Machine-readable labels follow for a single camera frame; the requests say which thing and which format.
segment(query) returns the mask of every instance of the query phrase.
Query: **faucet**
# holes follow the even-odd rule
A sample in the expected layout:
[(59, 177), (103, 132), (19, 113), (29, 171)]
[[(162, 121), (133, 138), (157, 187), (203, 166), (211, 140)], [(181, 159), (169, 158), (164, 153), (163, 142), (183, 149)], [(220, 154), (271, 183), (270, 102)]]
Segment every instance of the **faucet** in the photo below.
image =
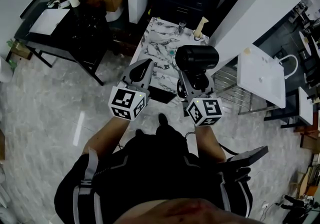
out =
[(178, 27), (178, 28), (176, 29), (176, 31), (175, 31), (175, 35), (176, 35), (177, 37), (179, 37), (179, 36), (182, 35), (182, 33), (183, 33), (184, 30), (185, 30), (186, 25), (187, 25), (187, 23), (186, 23), (185, 20), (179, 22), (179, 27)]
[(55, 3), (60, 4), (61, 0), (51, 0), (50, 2), (47, 3), (47, 6), (49, 6), (49, 8), (52, 8), (55, 6)]

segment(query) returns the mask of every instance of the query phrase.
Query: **table leg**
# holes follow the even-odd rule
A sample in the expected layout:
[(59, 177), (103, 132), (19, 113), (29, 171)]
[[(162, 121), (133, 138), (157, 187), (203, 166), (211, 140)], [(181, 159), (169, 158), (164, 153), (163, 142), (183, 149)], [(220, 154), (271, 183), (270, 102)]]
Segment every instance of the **table leg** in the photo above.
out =
[(261, 112), (261, 111), (271, 111), (271, 110), (277, 110), (277, 109), (279, 109), (279, 107), (274, 105), (274, 106), (268, 106), (268, 107), (259, 108), (259, 109), (253, 109), (253, 110), (250, 110), (250, 111), (239, 112), (238, 115), (242, 116), (242, 115), (246, 115), (246, 114), (254, 114), (254, 113), (257, 113), (257, 112)]
[(310, 71), (314, 70), (317, 67), (317, 65), (313, 65), (311, 68), (307, 69), (305, 72), (309, 73)]
[(301, 121), (298, 121), (296, 123), (291, 123), (291, 124), (283, 124), (281, 125), (281, 129), (284, 129), (284, 128), (291, 128), (291, 127), (298, 127), (298, 126), (306, 126), (305, 123), (301, 122)]
[(77, 62), (81, 68), (83, 68), (83, 70), (90, 75), (94, 80), (96, 80), (101, 86), (104, 86), (104, 82), (102, 82), (97, 76), (95, 71), (93, 71), (92, 69), (90, 69), (90, 67), (88, 67), (88, 65), (86, 63), (84, 63), (82, 60), (77, 59), (77, 56), (75, 54), (72, 54), (71, 52), (69, 52), (71, 54), (71, 56), (74, 58), (75, 62)]
[(305, 50), (306, 50), (306, 48), (302, 48), (302, 49), (298, 50), (298, 54), (302, 53)]
[(314, 57), (313, 56), (309, 56), (308, 58), (306, 58), (303, 62), (308, 62), (308, 61), (310, 61), (310, 60), (313, 60), (314, 59)]
[(300, 24), (299, 24), (299, 22), (297, 21), (297, 24), (296, 24), (294, 30), (293, 30), (291, 33), (295, 32), (299, 26), (300, 26)]
[(291, 112), (291, 113), (286, 113), (286, 114), (278, 114), (278, 115), (272, 115), (265, 117), (263, 120), (264, 121), (271, 121), (271, 120), (277, 120), (277, 119), (284, 119), (284, 118), (292, 118), (296, 117), (297, 113), (296, 112)]
[(41, 60), (44, 64), (46, 64), (49, 68), (52, 68), (52, 65), (51, 65), (48, 61), (46, 61), (46, 60), (41, 56), (41, 54), (37, 53), (34, 48), (31, 48), (31, 47), (26, 46), (26, 45), (25, 45), (25, 47), (27, 47), (30, 52), (32, 52), (35, 56), (37, 56), (38, 59), (40, 59), (40, 60)]

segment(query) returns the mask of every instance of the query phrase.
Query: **tiled floor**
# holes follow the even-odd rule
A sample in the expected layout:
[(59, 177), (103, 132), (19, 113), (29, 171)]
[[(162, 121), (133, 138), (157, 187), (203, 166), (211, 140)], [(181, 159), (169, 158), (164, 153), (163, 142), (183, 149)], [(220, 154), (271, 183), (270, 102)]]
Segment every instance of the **tiled floor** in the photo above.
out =
[[(48, 68), (33, 57), (19, 61), (10, 83), (0, 83), (5, 187), (22, 222), (44, 224), (55, 214), (56, 189), (86, 141), (111, 118), (111, 88), (129, 63), (129, 57), (108, 52), (97, 71), (105, 82), (100, 86), (76, 63), (57, 59), (53, 68)], [(220, 143), (236, 152), (269, 146), (269, 153), (251, 166), (251, 217), (259, 220), (262, 205), (278, 202), (289, 191), (295, 172), (306, 171), (311, 152), (299, 147), (300, 137), (291, 129), (280, 129), (280, 121), (264, 122), (264, 113), (238, 116), (238, 110), (227, 104), (224, 110), (225, 116), (212, 127)], [(154, 133), (159, 112), (183, 135), (194, 130), (191, 120), (183, 118), (180, 105), (170, 108), (150, 101), (130, 124), (121, 144), (132, 138), (137, 128)], [(79, 138), (75, 136), (77, 127)], [(188, 145), (191, 152), (197, 151), (193, 135), (188, 137)], [(273, 205), (265, 223), (279, 224), (285, 214)]]

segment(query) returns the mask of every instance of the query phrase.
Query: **cable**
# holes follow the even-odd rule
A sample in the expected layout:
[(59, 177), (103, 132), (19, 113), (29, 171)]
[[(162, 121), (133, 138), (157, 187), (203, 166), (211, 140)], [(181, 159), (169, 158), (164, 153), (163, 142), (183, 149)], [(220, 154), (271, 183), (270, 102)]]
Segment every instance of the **cable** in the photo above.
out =
[[(185, 139), (187, 139), (188, 135), (190, 134), (196, 134), (195, 132), (191, 131), (191, 132), (187, 132), (186, 135), (184, 136)], [(221, 145), (219, 143), (220, 147), (223, 148), (226, 152), (228, 152), (230, 155), (236, 156), (239, 155), (238, 153), (233, 152), (232, 150), (230, 150), (229, 148), (225, 147), (224, 145)]]
[(196, 133), (195, 133), (195, 132), (193, 132), (193, 131), (191, 131), (191, 132), (187, 132), (187, 133), (186, 133), (186, 135), (184, 136), (184, 137), (185, 137), (185, 139), (187, 139), (188, 135), (190, 135), (190, 134), (196, 134)]
[(262, 213), (262, 216), (261, 216), (261, 218), (260, 218), (260, 222), (263, 222), (263, 221), (266, 219), (266, 217), (267, 217), (267, 212), (268, 212), (269, 209), (270, 209), (273, 205), (275, 205), (275, 204), (276, 204), (276, 203), (271, 204), (270, 207), (267, 208), (267, 210), (265, 211), (265, 213)]
[(260, 222), (261, 222), (261, 219), (262, 219), (262, 217), (264, 216), (264, 214), (265, 214), (265, 211), (268, 209), (268, 207), (266, 207), (265, 209), (263, 209), (263, 211), (262, 211), (262, 215), (261, 215), (261, 218), (260, 218)]

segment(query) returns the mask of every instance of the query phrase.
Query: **leg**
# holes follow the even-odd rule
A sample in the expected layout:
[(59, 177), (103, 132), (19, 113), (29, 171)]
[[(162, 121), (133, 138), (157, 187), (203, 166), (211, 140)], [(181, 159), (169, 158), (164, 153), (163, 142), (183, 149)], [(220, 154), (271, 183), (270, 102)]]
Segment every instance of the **leg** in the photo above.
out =
[(294, 206), (303, 207), (305, 206), (305, 203), (301, 200), (297, 200), (291, 196), (285, 195), (285, 199), (287, 199), (290, 203), (292, 203)]
[(162, 145), (166, 148), (170, 147), (176, 152), (181, 152), (183, 154), (189, 153), (188, 144), (185, 137), (178, 131), (176, 131), (172, 126), (168, 124), (167, 117), (160, 113), (158, 116), (159, 127), (156, 129), (156, 136), (161, 142)]
[(286, 205), (286, 204), (282, 204), (280, 207), (286, 210), (293, 210), (295, 208), (293, 205)]
[(46, 64), (49, 68), (52, 68), (52, 65), (46, 61), (42, 56), (41, 54), (37, 53), (35, 49), (29, 47), (29, 46), (25, 46), (29, 49), (30, 52), (32, 52), (35, 56), (37, 56), (44, 64)]

